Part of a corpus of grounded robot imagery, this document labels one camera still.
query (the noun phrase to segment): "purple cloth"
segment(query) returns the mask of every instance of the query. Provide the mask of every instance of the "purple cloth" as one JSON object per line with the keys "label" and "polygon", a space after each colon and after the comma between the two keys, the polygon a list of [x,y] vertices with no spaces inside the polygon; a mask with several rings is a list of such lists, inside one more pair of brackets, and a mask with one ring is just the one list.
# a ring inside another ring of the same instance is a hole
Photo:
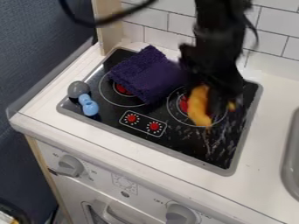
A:
{"label": "purple cloth", "polygon": [[163,53],[150,45],[113,67],[108,77],[143,102],[151,104],[182,86],[185,75],[178,64],[167,60]]}

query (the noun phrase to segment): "white oven door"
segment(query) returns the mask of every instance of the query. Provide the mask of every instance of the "white oven door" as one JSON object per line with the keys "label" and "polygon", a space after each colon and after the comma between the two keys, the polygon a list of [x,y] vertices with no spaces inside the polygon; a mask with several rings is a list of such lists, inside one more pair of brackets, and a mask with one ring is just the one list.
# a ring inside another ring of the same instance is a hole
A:
{"label": "white oven door", "polygon": [[74,178],[52,175],[73,224],[161,224]]}

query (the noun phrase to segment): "gray knob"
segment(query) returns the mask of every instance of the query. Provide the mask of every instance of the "gray knob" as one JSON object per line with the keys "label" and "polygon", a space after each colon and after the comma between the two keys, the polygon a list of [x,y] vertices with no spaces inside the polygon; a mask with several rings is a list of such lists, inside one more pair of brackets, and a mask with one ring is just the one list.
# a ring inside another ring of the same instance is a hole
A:
{"label": "gray knob", "polygon": [[170,205],[167,209],[166,224],[196,224],[197,217],[187,207],[178,204]]}
{"label": "gray knob", "polygon": [[65,155],[59,161],[57,173],[71,178],[78,178],[83,171],[84,166],[77,158]]}

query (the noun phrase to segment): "red dot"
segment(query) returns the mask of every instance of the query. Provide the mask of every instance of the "red dot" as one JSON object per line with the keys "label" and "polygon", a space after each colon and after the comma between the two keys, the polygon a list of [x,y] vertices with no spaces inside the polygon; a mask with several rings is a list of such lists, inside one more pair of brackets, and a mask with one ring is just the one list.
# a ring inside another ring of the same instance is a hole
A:
{"label": "red dot", "polygon": [[136,117],[136,115],[128,115],[127,120],[130,123],[134,123],[137,120],[137,117]]}
{"label": "red dot", "polygon": [[151,130],[158,130],[160,128],[160,125],[157,122],[153,122],[149,125],[149,128]]}
{"label": "red dot", "polygon": [[179,102],[179,107],[184,113],[188,113],[188,99],[183,96]]}
{"label": "red dot", "polygon": [[116,90],[120,92],[123,95],[132,95],[125,87],[123,87],[121,84],[115,85]]}
{"label": "red dot", "polygon": [[116,84],[116,89],[122,94],[127,92],[127,89],[125,89],[125,87],[123,87],[121,84]]}

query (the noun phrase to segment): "yellow toy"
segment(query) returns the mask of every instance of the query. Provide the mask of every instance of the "yellow toy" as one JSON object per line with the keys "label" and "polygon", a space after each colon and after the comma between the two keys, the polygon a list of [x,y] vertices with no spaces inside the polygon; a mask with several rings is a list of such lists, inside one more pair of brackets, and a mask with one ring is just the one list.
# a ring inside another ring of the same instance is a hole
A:
{"label": "yellow toy", "polygon": [[211,127],[212,119],[206,114],[208,107],[208,86],[195,87],[188,101],[188,116],[197,126]]}

